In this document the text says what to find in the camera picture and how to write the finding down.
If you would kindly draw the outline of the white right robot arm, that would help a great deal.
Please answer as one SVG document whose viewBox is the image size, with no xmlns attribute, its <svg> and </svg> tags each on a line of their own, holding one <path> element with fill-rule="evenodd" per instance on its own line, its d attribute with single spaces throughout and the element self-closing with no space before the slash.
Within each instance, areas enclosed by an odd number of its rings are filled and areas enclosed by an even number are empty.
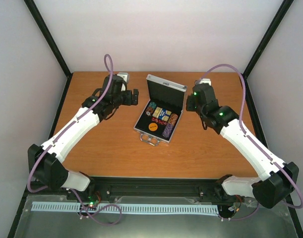
<svg viewBox="0 0 303 238">
<path fill-rule="evenodd" d="M 196 84 L 188 96 L 186 109 L 196 112 L 203 128 L 211 128 L 229 141 L 252 165 L 255 178 L 228 176 L 222 181 L 227 195 L 255 198 L 263 207 L 271 209 L 295 190 L 299 168 L 286 163 L 267 149 L 240 121 L 229 106 L 220 106 L 210 83 Z"/>
</svg>

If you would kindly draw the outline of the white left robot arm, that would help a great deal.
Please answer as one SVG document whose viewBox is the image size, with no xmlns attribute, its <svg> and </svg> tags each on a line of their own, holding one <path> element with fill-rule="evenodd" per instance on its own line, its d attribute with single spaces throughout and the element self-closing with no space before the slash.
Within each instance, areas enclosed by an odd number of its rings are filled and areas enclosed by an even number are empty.
<svg viewBox="0 0 303 238">
<path fill-rule="evenodd" d="M 95 196 L 96 188 L 91 184 L 90 177 L 67 170 L 63 162 L 92 128 L 110 119 L 121 105 L 138 104 L 139 91 L 128 90 L 128 82 L 128 73 L 108 75 L 102 88 L 96 89 L 82 103 L 75 116 L 57 134 L 40 146 L 33 144 L 28 148 L 30 174 L 27 187 L 30 192 L 37 192 L 31 187 L 31 179 L 36 178 L 43 184 L 41 189 L 75 189 L 87 200 Z"/>
</svg>

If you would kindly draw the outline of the blue playing card box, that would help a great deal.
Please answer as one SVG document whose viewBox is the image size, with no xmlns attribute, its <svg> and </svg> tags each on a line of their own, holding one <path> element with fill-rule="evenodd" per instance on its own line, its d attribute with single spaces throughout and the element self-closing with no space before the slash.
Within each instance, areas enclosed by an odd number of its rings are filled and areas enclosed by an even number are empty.
<svg viewBox="0 0 303 238">
<path fill-rule="evenodd" d="M 157 107 L 152 116 L 159 120 L 167 122 L 169 120 L 171 114 L 172 114 L 171 111 Z"/>
</svg>

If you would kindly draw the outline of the orange dealer button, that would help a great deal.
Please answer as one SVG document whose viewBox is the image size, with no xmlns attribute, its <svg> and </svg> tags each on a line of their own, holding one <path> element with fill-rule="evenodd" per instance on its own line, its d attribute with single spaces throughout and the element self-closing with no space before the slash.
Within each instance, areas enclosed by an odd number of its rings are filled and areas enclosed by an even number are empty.
<svg viewBox="0 0 303 238">
<path fill-rule="evenodd" d="M 148 125 L 148 129 L 150 131 L 156 131 L 158 129 L 158 125 L 156 123 L 152 122 Z"/>
</svg>

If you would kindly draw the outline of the purple poker chip stack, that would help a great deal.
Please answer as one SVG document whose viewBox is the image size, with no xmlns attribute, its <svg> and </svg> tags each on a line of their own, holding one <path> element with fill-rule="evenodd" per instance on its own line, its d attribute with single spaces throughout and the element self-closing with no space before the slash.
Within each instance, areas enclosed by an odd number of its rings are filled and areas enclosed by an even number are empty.
<svg viewBox="0 0 303 238">
<path fill-rule="evenodd" d="M 162 133 L 162 136 L 164 138 L 169 138 L 171 136 L 173 129 L 174 129 L 174 126 L 172 124 L 168 123 Z"/>
</svg>

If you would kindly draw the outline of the red poker chip stack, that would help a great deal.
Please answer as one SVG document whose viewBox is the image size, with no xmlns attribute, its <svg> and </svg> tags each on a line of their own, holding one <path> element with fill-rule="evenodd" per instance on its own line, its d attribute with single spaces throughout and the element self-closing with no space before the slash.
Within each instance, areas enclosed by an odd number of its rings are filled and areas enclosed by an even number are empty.
<svg viewBox="0 0 303 238">
<path fill-rule="evenodd" d="M 178 120 L 179 116 L 177 114 L 171 114 L 169 120 L 168 120 L 168 124 L 175 126 L 177 120 Z"/>
</svg>

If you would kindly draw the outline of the brown poker chip stack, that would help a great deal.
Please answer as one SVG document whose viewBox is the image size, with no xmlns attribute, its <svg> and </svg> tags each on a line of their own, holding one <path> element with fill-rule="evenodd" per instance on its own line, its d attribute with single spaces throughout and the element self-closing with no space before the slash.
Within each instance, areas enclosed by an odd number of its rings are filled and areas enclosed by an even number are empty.
<svg viewBox="0 0 303 238">
<path fill-rule="evenodd" d="M 148 115 L 148 116 L 151 116 L 152 114 L 153 114 L 153 112 L 154 112 L 154 108 L 153 107 L 148 107 L 147 109 L 146 109 L 146 114 Z"/>
</svg>

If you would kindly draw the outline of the blue poker chip stack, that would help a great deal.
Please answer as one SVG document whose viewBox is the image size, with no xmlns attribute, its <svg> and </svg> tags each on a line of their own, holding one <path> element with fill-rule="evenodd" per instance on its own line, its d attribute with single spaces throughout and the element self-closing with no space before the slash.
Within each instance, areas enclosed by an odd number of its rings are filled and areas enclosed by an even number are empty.
<svg viewBox="0 0 303 238">
<path fill-rule="evenodd" d="M 155 109 L 156 108 L 156 103 L 150 102 L 149 105 L 148 105 L 148 107 Z"/>
</svg>

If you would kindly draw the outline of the aluminium poker case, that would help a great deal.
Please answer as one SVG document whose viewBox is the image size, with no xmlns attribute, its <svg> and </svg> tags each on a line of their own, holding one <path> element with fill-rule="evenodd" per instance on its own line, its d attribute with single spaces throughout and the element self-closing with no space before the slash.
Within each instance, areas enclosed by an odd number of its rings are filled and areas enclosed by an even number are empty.
<svg viewBox="0 0 303 238">
<path fill-rule="evenodd" d="M 139 132 L 140 140 L 142 142 L 152 146 L 157 146 L 160 142 L 169 143 L 183 114 L 187 86 L 151 74 L 146 77 L 146 80 L 149 99 L 134 126 L 134 130 Z M 166 122 L 166 125 L 160 125 L 160 123 L 152 121 L 152 119 L 155 119 L 155 117 L 152 116 L 153 114 L 151 116 L 146 114 L 146 109 L 150 102 L 156 103 L 156 108 L 160 107 L 169 110 L 172 114 L 177 114 L 179 116 L 169 138 L 164 138 L 162 136 L 168 121 Z M 156 131 L 150 131 L 148 129 L 148 125 L 152 122 L 158 125 Z"/>
</svg>

